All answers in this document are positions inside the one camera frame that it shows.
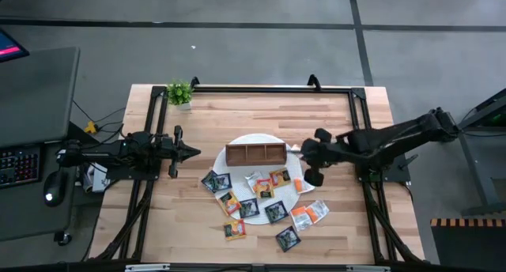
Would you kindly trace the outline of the dark blue blackcurrant tea packet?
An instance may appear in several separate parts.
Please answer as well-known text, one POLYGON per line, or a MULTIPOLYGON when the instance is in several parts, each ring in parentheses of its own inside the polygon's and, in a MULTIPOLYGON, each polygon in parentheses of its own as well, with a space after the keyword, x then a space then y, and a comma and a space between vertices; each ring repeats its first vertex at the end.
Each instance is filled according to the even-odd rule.
POLYGON ((232 188, 232 183, 230 179, 230 174, 220 174, 213 177, 213 191, 222 191, 222 190, 228 190, 232 188))
POLYGON ((296 234, 296 230, 292 226, 289 226, 287 229, 278 233, 275 236, 275 239, 283 252, 287 252, 289 249, 301 242, 300 237, 296 234))
POLYGON ((272 205, 265 207, 266 216, 270 224, 274 224, 288 217, 288 210, 285 208, 283 201, 278 201, 272 205))
POLYGON ((216 176, 216 172, 213 171, 213 170, 210 170, 206 176, 201 180, 202 184, 207 188, 209 189, 211 192, 215 193, 216 192, 216 188, 215 188, 215 176, 216 176))
POLYGON ((256 198, 240 201, 240 218, 254 217, 260 214, 256 198))

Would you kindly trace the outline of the backlit black keyboard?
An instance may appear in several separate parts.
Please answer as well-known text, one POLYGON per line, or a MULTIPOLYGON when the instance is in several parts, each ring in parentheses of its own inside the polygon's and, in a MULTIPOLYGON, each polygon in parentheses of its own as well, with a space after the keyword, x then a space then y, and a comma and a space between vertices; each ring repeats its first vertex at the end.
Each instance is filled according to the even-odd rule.
POLYGON ((38 182, 40 150, 37 145, 0 149, 0 189, 38 182))

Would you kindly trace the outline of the orange peach tea packet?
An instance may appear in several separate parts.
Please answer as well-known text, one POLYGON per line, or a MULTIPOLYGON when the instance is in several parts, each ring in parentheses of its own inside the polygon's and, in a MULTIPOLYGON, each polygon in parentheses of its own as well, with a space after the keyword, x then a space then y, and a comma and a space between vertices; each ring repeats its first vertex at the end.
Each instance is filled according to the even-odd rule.
POLYGON ((287 168, 274 170, 269 175, 274 188, 283 187, 291 183, 291 177, 287 168))
POLYGON ((228 191, 226 194, 218 198, 218 202, 225 214, 230 216, 232 213, 238 211, 242 205, 233 191, 228 191))
POLYGON ((241 239, 247 235, 243 219, 225 222, 223 229, 226 240, 241 239))
POLYGON ((257 198, 273 198, 274 185, 270 179, 257 179, 255 185, 257 198))

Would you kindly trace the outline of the wooden three-compartment tea box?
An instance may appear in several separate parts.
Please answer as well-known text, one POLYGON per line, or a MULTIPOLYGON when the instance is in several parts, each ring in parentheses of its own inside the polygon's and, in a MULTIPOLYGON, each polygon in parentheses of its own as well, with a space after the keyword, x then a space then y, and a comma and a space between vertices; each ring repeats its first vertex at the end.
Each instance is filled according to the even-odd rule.
POLYGON ((260 166, 285 164, 285 143, 228 144, 225 147, 228 166, 260 166))

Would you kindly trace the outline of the small green potted plant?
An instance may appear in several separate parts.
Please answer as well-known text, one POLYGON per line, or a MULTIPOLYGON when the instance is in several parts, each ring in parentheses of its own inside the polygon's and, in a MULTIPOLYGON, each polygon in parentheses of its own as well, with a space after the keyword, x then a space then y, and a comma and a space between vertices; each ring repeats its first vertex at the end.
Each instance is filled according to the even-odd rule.
POLYGON ((182 79, 172 79, 167 85, 168 102, 180 111, 191 110, 193 88, 182 79))

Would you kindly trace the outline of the white box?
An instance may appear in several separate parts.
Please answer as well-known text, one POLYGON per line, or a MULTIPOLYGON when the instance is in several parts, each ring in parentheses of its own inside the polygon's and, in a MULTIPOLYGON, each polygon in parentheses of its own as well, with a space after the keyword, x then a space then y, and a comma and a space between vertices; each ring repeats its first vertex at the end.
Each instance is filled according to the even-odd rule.
POLYGON ((103 193, 110 184, 107 178, 108 170, 97 164, 91 163, 84 170, 83 188, 86 193, 103 193))

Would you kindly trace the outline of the white orange tea packet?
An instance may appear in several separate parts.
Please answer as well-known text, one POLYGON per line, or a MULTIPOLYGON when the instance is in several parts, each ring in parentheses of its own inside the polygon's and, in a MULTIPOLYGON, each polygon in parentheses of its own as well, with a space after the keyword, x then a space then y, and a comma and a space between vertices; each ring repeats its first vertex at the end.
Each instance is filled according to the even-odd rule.
POLYGON ((313 222, 305 206, 297 207, 290 211, 296 231, 302 231, 312 226, 313 222))
POLYGON ((307 206, 305 210, 313 224, 321 221, 330 212, 329 208, 322 200, 315 200, 311 205, 307 206))
POLYGON ((253 193, 256 192, 256 181, 262 178, 262 173, 259 171, 253 171, 252 173, 245 176, 248 186, 253 193))
POLYGON ((295 178, 293 183, 297 194, 308 193, 309 191, 313 191, 315 189, 313 185, 301 178, 295 178))

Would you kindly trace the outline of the black computer mouse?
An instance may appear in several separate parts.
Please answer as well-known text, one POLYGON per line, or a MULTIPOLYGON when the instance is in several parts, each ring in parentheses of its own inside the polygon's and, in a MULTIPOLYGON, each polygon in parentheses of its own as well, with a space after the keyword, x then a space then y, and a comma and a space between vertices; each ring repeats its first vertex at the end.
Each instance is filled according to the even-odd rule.
POLYGON ((44 203, 49 207, 55 207, 62 203, 65 198, 68 174, 58 170, 49 174, 43 185, 44 203))

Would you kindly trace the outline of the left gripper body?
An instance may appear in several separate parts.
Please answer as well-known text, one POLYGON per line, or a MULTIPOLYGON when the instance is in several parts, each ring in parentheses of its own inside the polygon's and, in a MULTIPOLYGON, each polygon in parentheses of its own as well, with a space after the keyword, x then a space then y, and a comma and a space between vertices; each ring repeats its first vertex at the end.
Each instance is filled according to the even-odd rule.
POLYGON ((174 127, 174 138, 164 134, 157 142, 157 156, 161 160, 170 160, 168 174, 172 179, 178 176, 177 163, 181 160, 183 150, 179 144, 182 141, 183 130, 181 126, 174 127))

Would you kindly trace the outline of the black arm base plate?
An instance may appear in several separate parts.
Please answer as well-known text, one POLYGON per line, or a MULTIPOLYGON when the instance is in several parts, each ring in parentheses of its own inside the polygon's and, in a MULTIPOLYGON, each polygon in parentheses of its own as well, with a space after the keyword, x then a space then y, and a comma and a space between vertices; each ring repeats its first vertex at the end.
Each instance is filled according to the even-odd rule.
POLYGON ((157 180, 160 176, 161 161, 150 164, 107 165, 107 179, 111 180, 157 180))
POLYGON ((405 183, 410 181, 409 169, 401 171, 398 169, 398 164, 402 156, 397 156, 393 163, 386 168, 380 170, 372 170, 366 164, 356 164, 355 173, 360 182, 391 182, 391 183, 405 183))

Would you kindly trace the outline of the black clamp lever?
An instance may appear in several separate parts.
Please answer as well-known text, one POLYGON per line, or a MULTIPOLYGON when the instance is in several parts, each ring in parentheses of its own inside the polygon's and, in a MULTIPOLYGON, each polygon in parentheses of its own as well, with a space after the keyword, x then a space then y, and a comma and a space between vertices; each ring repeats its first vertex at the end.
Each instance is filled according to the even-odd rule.
POLYGON ((409 164, 412 163, 417 158, 418 158, 417 154, 414 154, 413 156, 408 157, 408 158, 406 158, 405 156, 402 156, 401 161, 398 164, 398 169, 401 171, 408 169, 409 164))

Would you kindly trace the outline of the black metal stand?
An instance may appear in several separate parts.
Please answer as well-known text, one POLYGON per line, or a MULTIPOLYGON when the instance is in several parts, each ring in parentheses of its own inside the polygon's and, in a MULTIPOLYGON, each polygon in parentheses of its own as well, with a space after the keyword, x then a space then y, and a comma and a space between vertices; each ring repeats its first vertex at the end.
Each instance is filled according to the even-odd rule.
POLYGON ((506 212, 494 183, 506 181, 506 88, 471 108, 457 123, 458 140, 481 204, 464 217, 506 212))

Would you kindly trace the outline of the black box orange striped edge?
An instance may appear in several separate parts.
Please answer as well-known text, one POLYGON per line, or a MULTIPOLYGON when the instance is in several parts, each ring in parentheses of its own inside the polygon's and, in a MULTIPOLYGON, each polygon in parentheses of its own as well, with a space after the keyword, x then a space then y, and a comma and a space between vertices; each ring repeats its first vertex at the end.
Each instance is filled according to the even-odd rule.
POLYGON ((440 264, 506 272, 506 219, 430 221, 440 264))

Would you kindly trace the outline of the silver frame bracket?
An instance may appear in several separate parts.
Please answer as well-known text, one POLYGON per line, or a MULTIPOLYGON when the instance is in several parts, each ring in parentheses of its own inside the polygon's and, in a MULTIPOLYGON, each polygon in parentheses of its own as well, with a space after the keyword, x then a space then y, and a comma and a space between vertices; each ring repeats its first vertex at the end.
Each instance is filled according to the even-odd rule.
POLYGON ((127 265, 124 272, 168 272, 171 265, 169 263, 148 263, 127 265))
POLYGON ((389 266, 348 265, 346 272, 391 272, 389 266))

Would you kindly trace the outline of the grey computer desk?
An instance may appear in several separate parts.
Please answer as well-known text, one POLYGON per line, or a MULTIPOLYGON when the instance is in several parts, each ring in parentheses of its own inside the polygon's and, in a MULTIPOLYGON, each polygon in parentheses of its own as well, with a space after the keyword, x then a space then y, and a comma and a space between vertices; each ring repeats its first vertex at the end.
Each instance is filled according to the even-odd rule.
POLYGON ((0 241, 65 231, 70 224, 74 168, 62 168, 56 153, 68 136, 80 51, 64 47, 34 51, 0 63, 0 149, 37 145, 40 180, 0 189, 0 241), (50 173, 68 174, 65 198, 44 203, 50 173))

